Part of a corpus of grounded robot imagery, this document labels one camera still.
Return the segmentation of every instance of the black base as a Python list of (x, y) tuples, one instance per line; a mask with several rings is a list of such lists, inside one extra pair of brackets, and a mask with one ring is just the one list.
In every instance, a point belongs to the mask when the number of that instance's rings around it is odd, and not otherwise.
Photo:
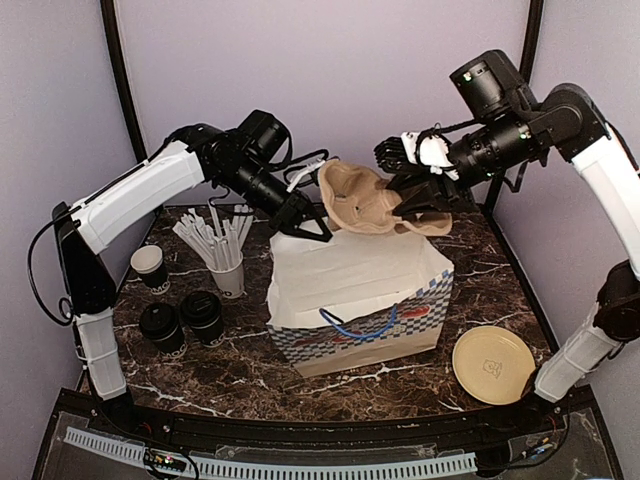
[[(615, 478), (623, 478), (602, 414), (591, 391), (584, 386), (571, 393), (571, 410), (591, 408), (602, 435)], [(566, 414), (566, 404), (557, 415)], [(89, 427), (121, 435), (96, 412), (91, 396), (63, 389), (56, 402), (42, 442), (33, 478), (39, 479), (60, 412), (89, 419)], [(360, 450), (435, 444), (438, 452), (463, 449), (482, 458), (501, 458), (508, 440), (519, 433), (502, 428), (500, 420), (517, 414), (516, 407), (494, 407), (467, 413), (421, 417), (399, 421), (287, 423), (233, 420), (174, 413), (146, 407), (130, 412), (151, 427), (155, 440), (176, 448), (215, 452), (223, 446), (282, 450)], [(546, 422), (527, 433), (546, 431)]]

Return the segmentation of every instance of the plate logo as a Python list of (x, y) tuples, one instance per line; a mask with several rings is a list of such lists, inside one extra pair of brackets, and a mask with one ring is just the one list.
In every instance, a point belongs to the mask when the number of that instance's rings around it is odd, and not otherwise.
[(502, 363), (494, 362), (493, 360), (489, 360), (488, 358), (486, 358), (484, 360), (484, 364), (482, 365), (482, 369), (498, 379), (500, 378), (500, 374), (502, 374)]

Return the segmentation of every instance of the paper bag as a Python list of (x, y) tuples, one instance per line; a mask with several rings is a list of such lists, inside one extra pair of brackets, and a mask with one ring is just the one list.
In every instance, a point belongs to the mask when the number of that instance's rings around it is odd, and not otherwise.
[[(313, 229), (311, 224), (304, 227)], [(329, 243), (320, 243), (279, 233), (271, 239), (271, 252), (267, 328), (301, 375), (369, 365), (436, 346), (453, 264), (424, 236), (340, 230)], [(355, 338), (331, 326), (320, 309), (342, 319), (339, 327)]]

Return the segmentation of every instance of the blue bag handle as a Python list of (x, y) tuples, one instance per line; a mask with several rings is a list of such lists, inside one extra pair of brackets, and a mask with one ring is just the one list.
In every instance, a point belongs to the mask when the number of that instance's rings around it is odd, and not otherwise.
[(391, 327), (393, 327), (393, 324), (396, 323), (396, 314), (398, 313), (398, 304), (393, 305), (393, 308), (391, 309), (391, 318), (389, 318), (389, 322), (384, 327), (382, 327), (377, 332), (367, 333), (364, 335), (349, 332), (348, 330), (345, 330), (344, 328), (342, 328), (340, 325), (335, 323), (334, 320), (339, 323), (344, 323), (344, 321), (341, 318), (336, 317), (333, 313), (325, 310), (324, 308), (321, 308), (319, 311), (320, 311), (320, 315), (322, 315), (322, 318), (324, 318), (329, 323), (329, 325), (331, 325), (333, 328), (338, 330), (345, 337), (355, 338), (356, 340), (367, 340), (369, 338), (378, 338), (382, 336), (384, 332), (386, 332)]

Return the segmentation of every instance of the round plate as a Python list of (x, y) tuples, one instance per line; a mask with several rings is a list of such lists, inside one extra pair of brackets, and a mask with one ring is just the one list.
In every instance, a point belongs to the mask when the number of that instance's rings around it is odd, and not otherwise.
[(519, 400), (535, 368), (527, 345), (500, 327), (472, 328), (453, 349), (453, 371), (462, 388), (492, 405)]

